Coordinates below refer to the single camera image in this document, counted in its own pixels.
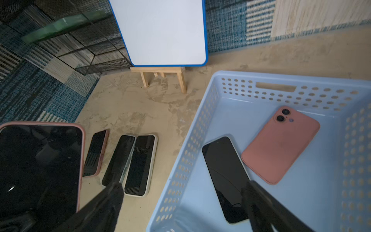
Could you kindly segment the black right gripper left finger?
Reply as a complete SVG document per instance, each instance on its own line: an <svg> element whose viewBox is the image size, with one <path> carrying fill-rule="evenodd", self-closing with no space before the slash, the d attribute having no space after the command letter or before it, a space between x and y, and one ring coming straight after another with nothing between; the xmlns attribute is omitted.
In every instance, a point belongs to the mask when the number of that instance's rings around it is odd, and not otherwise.
<svg viewBox="0 0 371 232"><path fill-rule="evenodd" d="M113 182L54 232L113 232L124 199L122 184Z"/></svg>

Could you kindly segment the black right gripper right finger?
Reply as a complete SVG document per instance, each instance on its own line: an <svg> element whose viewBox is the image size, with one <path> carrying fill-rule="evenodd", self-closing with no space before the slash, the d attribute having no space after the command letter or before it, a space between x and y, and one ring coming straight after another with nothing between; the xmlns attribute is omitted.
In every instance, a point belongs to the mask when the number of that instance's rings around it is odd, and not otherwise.
<svg viewBox="0 0 371 232"><path fill-rule="evenodd" d="M311 232L312 229L272 197L256 181L247 181L241 192L242 207L254 232Z"/></svg>

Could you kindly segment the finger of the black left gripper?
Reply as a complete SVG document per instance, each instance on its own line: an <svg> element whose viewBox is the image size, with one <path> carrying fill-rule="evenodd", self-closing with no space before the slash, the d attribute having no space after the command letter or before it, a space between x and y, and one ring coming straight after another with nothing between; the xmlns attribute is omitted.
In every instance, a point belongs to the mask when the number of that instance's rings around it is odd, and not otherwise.
<svg viewBox="0 0 371 232"><path fill-rule="evenodd" d="M30 211L2 217L1 232L28 232L37 221L37 215Z"/></svg>

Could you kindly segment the black phone without case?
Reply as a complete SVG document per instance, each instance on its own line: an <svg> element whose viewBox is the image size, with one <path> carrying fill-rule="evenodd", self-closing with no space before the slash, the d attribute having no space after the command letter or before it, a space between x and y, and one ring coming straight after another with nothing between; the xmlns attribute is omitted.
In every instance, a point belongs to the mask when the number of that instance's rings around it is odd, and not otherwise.
<svg viewBox="0 0 371 232"><path fill-rule="evenodd" d="M236 224L249 219L242 191L250 178L230 138L224 136L204 145L202 153L225 220Z"/></svg>

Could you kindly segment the phone pink case purple button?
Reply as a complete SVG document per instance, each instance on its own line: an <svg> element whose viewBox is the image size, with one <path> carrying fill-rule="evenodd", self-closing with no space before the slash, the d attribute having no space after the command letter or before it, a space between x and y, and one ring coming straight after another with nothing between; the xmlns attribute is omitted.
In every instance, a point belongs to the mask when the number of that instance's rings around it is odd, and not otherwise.
<svg viewBox="0 0 371 232"><path fill-rule="evenodd" d="M109 129L102 130L92 136L85 160L83 177L94 177L100 172L105 148L109 137Z"/></svg>

